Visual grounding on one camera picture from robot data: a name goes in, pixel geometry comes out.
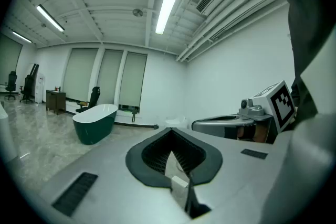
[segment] desk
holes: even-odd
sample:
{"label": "desk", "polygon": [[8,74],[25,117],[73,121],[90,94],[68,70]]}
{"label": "desk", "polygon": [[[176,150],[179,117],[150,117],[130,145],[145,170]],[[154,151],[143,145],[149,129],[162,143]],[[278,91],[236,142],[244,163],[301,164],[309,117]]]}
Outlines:
{"label": "desk", "polygon": [[62,109],[65,112],[65,92],[59,92],[54,90],[46,91],[46,110],[52,109],[58,115],[58,110]]}

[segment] black office chair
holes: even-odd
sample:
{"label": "black office chair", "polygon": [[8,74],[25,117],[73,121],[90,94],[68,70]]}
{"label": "black office chair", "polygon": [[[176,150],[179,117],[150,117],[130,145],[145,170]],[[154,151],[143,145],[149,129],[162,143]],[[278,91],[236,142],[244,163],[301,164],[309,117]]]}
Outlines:
{"label": "black office chair", "polygon": [[6,95],[5,98],[8,97],[8,99],[10,99],[10,97],[13,97],[14,100],[15,100],[15,96],[12,95],[12,92],[15,91],[15,89],[16,89],[16,84],[15,84],[16,79],[17,79],[17,75],[16,75],[15,71],[11,71],[10,74],[8,75],[8,83],[5,82],[6,91],[9,91],[9,95]]}
{"label": "black office chair", "polygon": [[31,92],[33,90],[33,84],[34,84],[33,76],[27,75],[26,78],[25,78],[25,86],[23,88],[23,91],[21,91],[21,93],[23,94],[23,98],[20,100],[20,102],[24,101],[24,100],[26,100],[26,103],[27,103],[27,101],[33,102],[30,99],[30,96],[32,94]]}
{"label": "black office chair", "polygon": [[80,108],[79,109],[76,109],[76,112],[78,113],[81,113],[81,112],[84,112],[90,108],[93,108],[95,105],[97,105],[97,101],[98,101],[98,98],[99,98],[99,95],[100,95],[100,90],[99,90],[99,87],[93,87],[92,88],[92,93],[91,93],[91,98],[90,98],[90,103],[89,103],[89,106],[84,106],[82,104],[79,104],[80,105]]}

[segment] green roller blind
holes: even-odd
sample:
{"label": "green roller blind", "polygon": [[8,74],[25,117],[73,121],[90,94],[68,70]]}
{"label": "green roller blind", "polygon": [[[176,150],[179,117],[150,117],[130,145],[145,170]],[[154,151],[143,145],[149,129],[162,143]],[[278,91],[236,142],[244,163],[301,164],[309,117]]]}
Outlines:
{"label": "green roller blind", "polygon": [[97,86],[100,87],[98,104],[114,104],[114,93],[122,53],[122,51],[117,50],[105,50],[97,82]]}
{"label": "green roller blind", "polygon": [[122,75],[119,104],[140,106],[147,55],[128,53]]}
{"label": "green roller blind", "polygon": [[89,101],[89,83],[97,49],[72,49],[64,77],[66,97]]}
{"label": "green roller blind", "polygon": [[8,82],[8,75],[16,71],[22,45],[0,34],[0,84]]}

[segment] fluorescent light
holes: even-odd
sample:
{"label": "fluorescent light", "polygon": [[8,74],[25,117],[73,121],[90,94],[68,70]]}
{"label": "fluorescent light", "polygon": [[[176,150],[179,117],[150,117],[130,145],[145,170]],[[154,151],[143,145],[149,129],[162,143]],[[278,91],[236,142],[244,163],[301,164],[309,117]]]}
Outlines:
{"label": "fluorescent light", "polygon": [[64,31],[64,28],[61,27],[60,24],[54,20],[54,18],[52,18],[52,16],[42,7],[42,5],[38,5],[36,8],[44,17],[46,17],[49,22],[51,22],[53,26],[55,26],[61,32]]}
{"label": "fluorescent light", "polygon": [[159,20],[157,21],[156,30],[157,34],[162,35],[164,28],[166,27],[170,12],[174,6],[176,0],[163,0]]}
{"label": "fluorescent light", "polygon": [[13,34],[16,35],[16,36],[18,36],[18,37],[20,37],[20,38],[22,38],[22,39],[24,39],[25,41],[27,41],[27,42],[29,42],[29,43],[32,43],[29,39],[27,39],[27,38],[25,38],[25,37],[19,35],[19,34],[16,33],[16,32],[13,32]]}

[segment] tiled floor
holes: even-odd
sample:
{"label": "tiled floor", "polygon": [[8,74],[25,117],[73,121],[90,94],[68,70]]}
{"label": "tiled floor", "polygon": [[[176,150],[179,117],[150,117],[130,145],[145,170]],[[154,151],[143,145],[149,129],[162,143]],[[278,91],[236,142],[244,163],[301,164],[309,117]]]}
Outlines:
{"label": "tiled floor", "polygon": [[[3,100],[4,96],[0,95],[0,101]],[[83,145],[76,135],[71,114],[56,115],[52,111],[46,111],[43,103],[20,103],[19,97],[16,100],[4,100],[4,109],[18,151],[18,158],[10,162],[9,168],[25,188],[37,193],[53,175],[92,148],[153,130],[115,124],[111,134],[97,144]],[[169,178],[176,175],[189,181],[177,169],[176,158],[172,153],[165,174]],[[187,188],[181,188],[175,182],[172,182],[172,187],[173,196],[184,207]]]}

